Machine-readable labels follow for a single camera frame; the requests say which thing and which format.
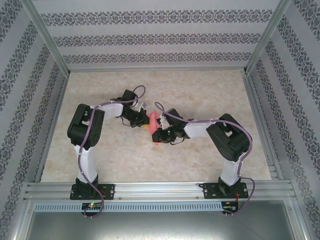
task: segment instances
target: pink object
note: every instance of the pink object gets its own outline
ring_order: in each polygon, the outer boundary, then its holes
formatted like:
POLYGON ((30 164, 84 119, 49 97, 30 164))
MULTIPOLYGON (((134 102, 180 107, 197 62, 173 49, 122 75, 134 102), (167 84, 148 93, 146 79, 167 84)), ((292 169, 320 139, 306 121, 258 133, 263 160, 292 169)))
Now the pink object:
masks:
POLYGON ((148 130, 150 132, 150 134, 154 134, 154 132, 158 129, 161 128, 160 125, 157 122, 157 119, 160 117, 159 113, 157 111, 153 111, 149 114, 147 114, 147 116, 150 118, 150 123, 148 126, 148 130))

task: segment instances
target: striped wall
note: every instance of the striped wall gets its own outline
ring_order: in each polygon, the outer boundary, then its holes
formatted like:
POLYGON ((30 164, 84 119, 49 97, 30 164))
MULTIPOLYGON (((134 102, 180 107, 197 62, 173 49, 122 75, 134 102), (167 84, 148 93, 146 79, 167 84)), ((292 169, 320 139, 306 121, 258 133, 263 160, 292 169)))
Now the striped wall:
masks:
POLYGON ((320 239, 320 0, 293 0, 251 72, 286 179, 320 239))
POLYGON ((33 182, 65 77, 19 0, 0 1, 0 240, 33 182))
POLYGON ((279 0, 35 0, 71 70, 245 67, 279 0))

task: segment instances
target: vent grille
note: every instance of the vent grille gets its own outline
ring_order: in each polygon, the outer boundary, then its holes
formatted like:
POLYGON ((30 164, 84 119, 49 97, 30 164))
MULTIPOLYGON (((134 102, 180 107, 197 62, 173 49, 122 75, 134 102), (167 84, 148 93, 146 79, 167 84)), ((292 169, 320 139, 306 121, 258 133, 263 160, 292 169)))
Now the vent grille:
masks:
MULTIPOLYGON (((82 203, 37 203, 35 212, 81 212, 82 203)), ((207 212, 222 211, 220 201, 203 202, 106 202, 103 212, 128 213, 128 212, 207 212)))

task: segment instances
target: enclosure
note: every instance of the enclosure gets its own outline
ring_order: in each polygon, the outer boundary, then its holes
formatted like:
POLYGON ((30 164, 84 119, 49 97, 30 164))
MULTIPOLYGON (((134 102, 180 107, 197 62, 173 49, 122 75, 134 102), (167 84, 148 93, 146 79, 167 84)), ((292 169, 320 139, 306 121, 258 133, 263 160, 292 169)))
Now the enclosure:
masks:
POLYGON ((2 0, 0 239, 320 239, 319 4, 2 0), (199 187, 223 170, 209 138, 156 145, 114 117, 95 147, 112 199, 84 219, 68 126, 79 104, 138 85, 147 113, 156 101, 184 119, 229 113, 251 134, 241 213, 199 187))

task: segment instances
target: marble floor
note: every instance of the marble floor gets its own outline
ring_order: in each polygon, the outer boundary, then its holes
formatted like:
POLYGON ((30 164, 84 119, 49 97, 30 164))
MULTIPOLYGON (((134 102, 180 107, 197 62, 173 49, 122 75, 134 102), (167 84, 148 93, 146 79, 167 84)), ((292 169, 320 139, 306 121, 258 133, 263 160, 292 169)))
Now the marble floor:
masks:
MULTIPOLYGON (((148 104, 148 113, 156 110, 154 102, 159 101, 186 119, 231 114, 253 138, 241 175, 271 179, 241 74, 220 70, 71 73, 41 181, 75 181, 77 156, 67 129, 80 103, 104 103, 141 84, 146 86, 142 101, 148 104)), ((155 145, 147 128, 123 126, 121 119, 113 118, 103 123, 95 164, 100 182, 217 181, 223 157, 210 138, 155 145)))

